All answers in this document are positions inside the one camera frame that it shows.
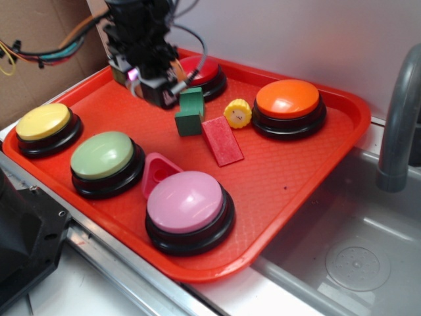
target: sink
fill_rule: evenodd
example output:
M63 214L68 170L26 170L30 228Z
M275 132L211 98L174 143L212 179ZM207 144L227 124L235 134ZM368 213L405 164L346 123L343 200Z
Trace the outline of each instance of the sink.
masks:
M253 267L325 315L419 315L421 172L390 194L354 148Z

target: drain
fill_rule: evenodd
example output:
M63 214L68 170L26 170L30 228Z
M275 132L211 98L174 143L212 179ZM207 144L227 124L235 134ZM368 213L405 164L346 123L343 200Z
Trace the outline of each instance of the drain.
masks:
M340 286L353 291L374 290L390 275L384 251L359 238L334 245L326 256L326 268Z

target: gray faucet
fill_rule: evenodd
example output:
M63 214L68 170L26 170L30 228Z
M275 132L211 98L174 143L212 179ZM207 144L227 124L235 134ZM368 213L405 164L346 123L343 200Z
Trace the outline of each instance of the gray faucet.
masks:
M403 190L408 165L421 165L420 109L421 44L418 44L405 57L387 114L376 176L378 188L384 191Z

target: cable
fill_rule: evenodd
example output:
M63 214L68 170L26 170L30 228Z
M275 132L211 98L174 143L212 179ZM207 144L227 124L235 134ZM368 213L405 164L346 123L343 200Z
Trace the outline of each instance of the cable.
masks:
M30 63L38 63L40 66L43 64L56 65L58 62L64 59L68 59L69 57L73 56L75 52L77 52L77 50L79 50L79 48L82 46L86 34L96 24L98 24L100 20L107 17L109 13L110 12L107 11L96 17L92 17L92 18L88 17L84 21L79 23L79 25L77 25L77 27L75 27L75 29L63 41L63 42L66 42L66 44L62 43L61 44L62 47L59 49L54 49L51 51L45 51L41 53L32 53L32 52L25 52L25 51L16 52L13 50L12 47L9 47L8 45L4 44L4 42L2 42L1 40L0 40L0 43L3 44L5 49L11 55L14 55L15 57L22 59L24 61L27 61ZM79 29L81 29L79 33L73 36L73 34L76 33Z
M66 44L68 44L70 38L72 38L73 36L75 36L75 34L82 28L84 27L87 23L91 22L93 20L93 16L90 15L88 16L85 20L81 21L81 23L79 23L72 31L71 33L69 33L66 38L60 43L59 45L59 49L63 48Z
M176 94L179 94L183 89L185 89L186 87L188 87L189 84L193 81L193 79L200 72L200 70L202 69L203 65L205 64L206 57L208 55L208 47L206 45L205 40L198 33L194 32L193 30L190 30L189 28L186 28L185 26L182 26L182 25L179 25L179 24L173 24L173 27L179 28L179 29L184 30L184 31L190 33L191 35L193 35L195 38L197 38L201 42L202 48L203 48L202 58L198 62L197 66L196 66L196 69L190 74L190 77L187 78L186 80L182 81L182 82L179 82L178 84L176 84L170 90L170 92L172 93L172 95L176 95Z
M11 54L7 51L6 47L5 47L2 43L0 43L0 49L1 49L2 51L4 51L4 52L5 52L6 56L9 58L9 61L10 61L10 62L11 62L11 64L12 64L12 70L11 70L10 72L6 72L6 71L5 71L3 68L1 68L1 67L0 67L0 70L1 70L1 72L2 72L3 74L5 74L6 76L13 76L13 75L14 75L14 72L15 72L15 70L16 70L16 64L14 63L14 60L13 60L13 58L12 58Z
M182 15L185 15L185 13L189 12L192 8L194 8L196 6L196 4L199 2L199 0L194 0L194 2L186 9L184 9L182 12L177 13L174 15L174 18L179 18Z
M173 6L172 6L172 11L171 11L171 17L174 18L178 5L180 4L180 0L174 0L172 3L173 3Z

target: pink button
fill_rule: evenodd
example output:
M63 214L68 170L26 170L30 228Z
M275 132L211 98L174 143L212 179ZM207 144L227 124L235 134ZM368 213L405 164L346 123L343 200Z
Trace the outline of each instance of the pink button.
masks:
M199 171L173 174L157 184L147 201L152 222L161 230L185 234L211 223L219 214L223 196L212 176Z

